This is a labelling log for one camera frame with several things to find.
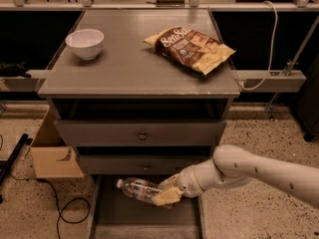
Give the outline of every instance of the plastic bottle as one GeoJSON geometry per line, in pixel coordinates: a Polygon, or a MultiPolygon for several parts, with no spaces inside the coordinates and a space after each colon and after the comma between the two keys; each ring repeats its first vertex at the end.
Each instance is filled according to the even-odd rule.
{"type": "Polygon", "coordinates": [[[117,188],[120,188],[130,198],[150,204],[154,204],[152,198],[161,192],[158,184],[133,177],[119,179],[117,188]]]}

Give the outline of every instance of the white cable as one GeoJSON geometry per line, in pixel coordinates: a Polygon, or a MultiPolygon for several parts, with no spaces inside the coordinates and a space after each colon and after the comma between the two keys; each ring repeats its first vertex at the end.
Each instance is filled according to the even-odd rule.
{"type": "Polygon", "coordinates": [[[264,81],[267,79],[266,76],[267,74],[270,72],[270,69],[271,69],[271,64],[272,64],[272,55],[273,55],[273,43],[274,43],[274,40],[275,40],[275,34],[276,34],[276,29],[277,29],[277,24],[278,24],[278,13],[277,13],[277,9],[276,7],[273,5],[273,3],[271,3],[270,1],[264,1],[265,4],[269,5],[270,7],[272,7],[274,13],[275,13],[275,24],[273,26],[273,30],[272,30],[272,36],[271,36],[271,44],[270,44],[270,57],[269,57],[269,65],[268,65],[268,69],[267,69],[267,73],[265,74],[265,77],[261,80],[261,82],[259,84],[257,84],[256,86],[254,87],[251,87],[251,88],[246,88],[244,86],[244,84],[241,84],[240,82],[244,82],[244,80],[238,80],[238,84],[239,86],[244,89],[245,91],[253,91],[257,88],[259,88],[263,83],[264,81]]]}

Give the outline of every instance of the caster wheel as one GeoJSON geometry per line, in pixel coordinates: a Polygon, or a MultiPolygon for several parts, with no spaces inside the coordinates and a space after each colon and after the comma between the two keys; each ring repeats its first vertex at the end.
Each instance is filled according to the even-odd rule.
{"type": "Polygon", "coordinates": [[[305,134],[305,136],[303,136],[303,139],[307,142],[313,140],[315,136],[314,135],[311,135],[309,132],[305,134]]]}

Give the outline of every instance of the gray tabletop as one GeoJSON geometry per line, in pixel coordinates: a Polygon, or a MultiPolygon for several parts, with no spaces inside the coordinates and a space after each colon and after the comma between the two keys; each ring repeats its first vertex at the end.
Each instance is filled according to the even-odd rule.
{"type": "Polygon", "coordinates": [[[237,97],[238,87],[227,63],[207,76],[177,65],[143,42],[172,26],[194,29],[218,39],[207,10],[88,10],[77,29],[105,34],[104,50],[83,61],[66,47],[39,90],[42,97],[117,96],[237,97]]]}

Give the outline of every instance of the bottle cap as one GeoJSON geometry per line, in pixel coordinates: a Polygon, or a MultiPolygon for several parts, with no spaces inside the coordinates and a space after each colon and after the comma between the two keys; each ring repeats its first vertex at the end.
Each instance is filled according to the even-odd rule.
{"type": "Polygon", "coordinates": [[[117,188],[122,188],[122,186],[123,186],[123,180],[119,179],[117,183],[117,188]]]}

